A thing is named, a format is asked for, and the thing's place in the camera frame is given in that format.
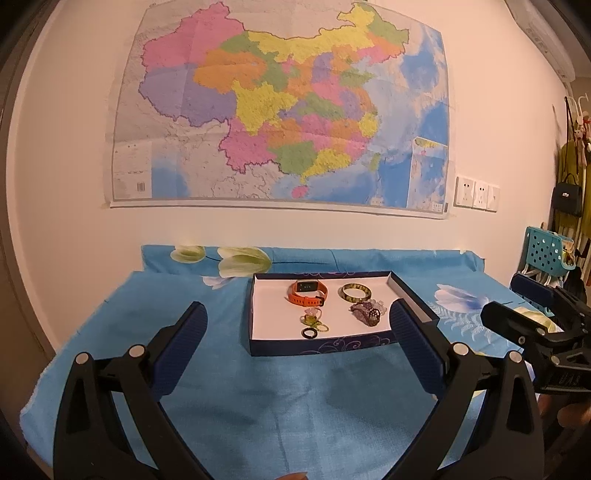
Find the blue gripper pad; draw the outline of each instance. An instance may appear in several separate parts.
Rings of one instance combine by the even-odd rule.
[[[524,296],[526,300],[531,300],[548,309],[551,309],[554,305],[554,290],[552,288],[546,287],[520,273],[513,275],[511,290]]]
[[[446,389],[444,364],[417,322],[420,320],[413,318],[402,300],[396,300],[390,307],[390,328],[423,389],[441,398]]]
[[[152,366],[152,396],[156,401],[177,386],[207,330],[207,310],[194,302],[177,324],[168,328],[177,330]]]

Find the orange watch strap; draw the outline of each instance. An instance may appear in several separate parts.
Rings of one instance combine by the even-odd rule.
[[[298,293],[296,292],[297,284],[301,281],[306,281],[306,280],[298,280],[296,282],[293,282],[290,285],[290,289],[287,294],[287,299],[291,303],[293,303],[295,305],[299,305],[301,307],[322,307],[322,306],[324,306],[324,302],[326,301],[326,297],[328,296],[328,289],[326,288],[326,286],[322,282],[315,280],[316,283],[318,284],[318,291],[323,293],[324,296],[323,297],[320,297],[320,296],[307,297],[307,296],[298,295]]]

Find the watch face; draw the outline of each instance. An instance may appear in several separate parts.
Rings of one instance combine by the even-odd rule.
[[[302,292],[302,291],[316,291],[318,290],[318,282],[316,280],[313,281],[299,281],[296,285],[295,291]]]

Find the electrical socket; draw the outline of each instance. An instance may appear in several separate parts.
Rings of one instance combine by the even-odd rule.
[[[466,177],[458,177],[456,179],[455,206],[472,208],[472,203],[474,202],[474,184],[474,180]]]
[[[488,201],[488,184],[482,180],[477,180],[474,184],[474,202],[472,207],[478,210],[486,210]]]
[[[501,203],[501,188],[496,185],[489,185],[488,200],[486,201],[486,210],[497,212]]]

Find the green ring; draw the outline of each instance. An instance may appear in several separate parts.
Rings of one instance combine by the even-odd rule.
[[[353,288],[356,290],[364,291],[366,294],[365,297],[359,299],[356,297],[352,297],[351,295],[347,295],[345,293],[345,290],[351,290]],[[361,301],[368,301],[371,298],[371,290],[367,288],[365,285],[362,285],[361,283],[347,283],[346,285],[343,285],[341,288],[339,288],[339,297],[350,303],[359,303]]]

